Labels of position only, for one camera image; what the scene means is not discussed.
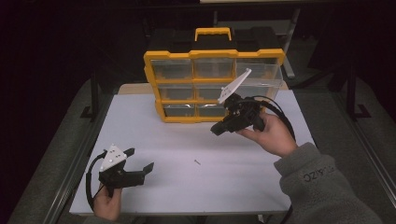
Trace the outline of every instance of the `organizer handle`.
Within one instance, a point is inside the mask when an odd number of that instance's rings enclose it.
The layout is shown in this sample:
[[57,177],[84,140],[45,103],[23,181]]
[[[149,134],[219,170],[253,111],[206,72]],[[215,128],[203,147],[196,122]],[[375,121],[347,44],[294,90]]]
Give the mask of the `organizer handle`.
[[231,41],[231,31],[229,27],[197,28],[195,29],[195,41],[198,35],[227,35]]

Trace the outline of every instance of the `white table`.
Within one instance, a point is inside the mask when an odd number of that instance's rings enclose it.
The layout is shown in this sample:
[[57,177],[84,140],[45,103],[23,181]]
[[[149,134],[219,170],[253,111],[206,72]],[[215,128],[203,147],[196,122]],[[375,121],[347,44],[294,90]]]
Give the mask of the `white table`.
[[[152,94],[116,95],[107,112],[87,169],[111,144],[135,148],[125,171],[155,162],[143,186],[124,189],[122,213],[147,215],[265,214],[286,211],[290,199],[279,187],[273,163],[279,157],[236,133],[215,136],[214,123],[163,123]],[[276,101],[290,119],[297,143],[312,142],[292,91]],[[92,169],[92,194],[99,186],[99,160]],[[91,215],[83,176],[70,212]]]

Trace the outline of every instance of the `gray sweatshirt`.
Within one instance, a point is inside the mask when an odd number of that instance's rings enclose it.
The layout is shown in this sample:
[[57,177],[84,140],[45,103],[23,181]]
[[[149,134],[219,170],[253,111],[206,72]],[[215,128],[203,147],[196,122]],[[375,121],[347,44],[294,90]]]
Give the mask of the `gray sweatshirt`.
[[[282,175],[280,187],[289,195],[293,223],[382,223],[379,217],[354,194],[334,159],[321,155],[305,143],[289,156],[275,162]],[[84,224],[114,223],[88,217]]]

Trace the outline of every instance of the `hand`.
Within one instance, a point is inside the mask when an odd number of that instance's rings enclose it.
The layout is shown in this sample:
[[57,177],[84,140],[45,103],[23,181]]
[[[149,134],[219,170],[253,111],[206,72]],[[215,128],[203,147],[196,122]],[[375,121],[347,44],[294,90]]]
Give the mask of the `hand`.
[[260,117],[265,124],[262,132],[259,130],[251,131],[249,129],[243,129],[237,133],[256,142],[269,153],[282,158],[297,148],[296,142],[282,120],[275,115],[269,115],[265,112],[261,112]]
[[102,187],[101,184],[101,189],[93,201],[93,213],[97,217],[116,221],[121,210],[121,193],[122,189],[114,189],[113,197],[110,198],[106,186]]

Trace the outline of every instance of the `wire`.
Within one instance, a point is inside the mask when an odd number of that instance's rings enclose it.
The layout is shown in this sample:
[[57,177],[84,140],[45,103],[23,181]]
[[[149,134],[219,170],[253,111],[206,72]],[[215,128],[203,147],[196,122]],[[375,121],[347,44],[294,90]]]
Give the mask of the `wire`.
[[262,95],[254,95],[254,96],[252,96],[252,97],[253,97],[253,98],[257,98],[257,97],[265,98],[265,99],[271,101],[272,103],[274,103],[274,104],[277,106],[277,108],[278,108],[282,113],[284,113],[283,110],[282,110],[282,108],[280,107],[280,105],[277,104],[277,103],[275,102],[275,100],[273,100],[273,99],[271,99],[271,98],[269,98],[269,97],[267,97],[267,96],[262,96]]
[[91,163],[90,168],[88,169],[87,174],[85,174],[85,193],[87,195],[87,201],[88,204],[90,205],[92,211],[93,211],[93,197],[92,197],[92,190],[91,190],[91,180],[92,180],[92,167],[95,165],[95,163],[100,160],[104,159],[107,154],[107,151],[105,150],[102,154],[98,155]]
[[105,187],[105,185],[102,185],[99,190],[95,193],[95,195],[93,196],[93,198],[96,197],[96,195],[98,195],[98,193]]
[[269,216],[265,219],[264,224],[268,224],[268,222],[271,220],[272,217],[273,217],[273,215],[269,215]]
[[282,221],[280,222],[280,224],[285,224],[285,223],[289,220],[289,218],[290,218],[292,212],[293,212],[293,207],[292,207],[292,205],[291,205],[290,208],[289,208],[288,213],[286,213],[286,215],[283,217],[283,219],[282,219]]
[[254,100],[253,98],[239,100],[239,101],[235,102],[233,105],[238,105],[238,104],[241,104],[241,103],[253,103],[253,104],[259,104],[261,106],[264,106],[264,107],[270,109],[271,111],[273,111],[283,121],[283,123],[286,125],[286,127],[288,128],[291,136],[293,137],[293,139],[295,141],[296,137],[295,137],[295,134],[294,134],[293,127],[291,126],[291,123],[290,123],[289,119],[286,117],[286,115],[283,112],[282,108],[274,100],[272,100],[272,99],[270,99],[270,98],[268,98],[266,96],[255,96],[255,97],[267,98],[271,102],[273,102],[278,108],[276,108],[276,106],[271,105],[270,103],[268,103],[266,101],[257,101],[257,100]]

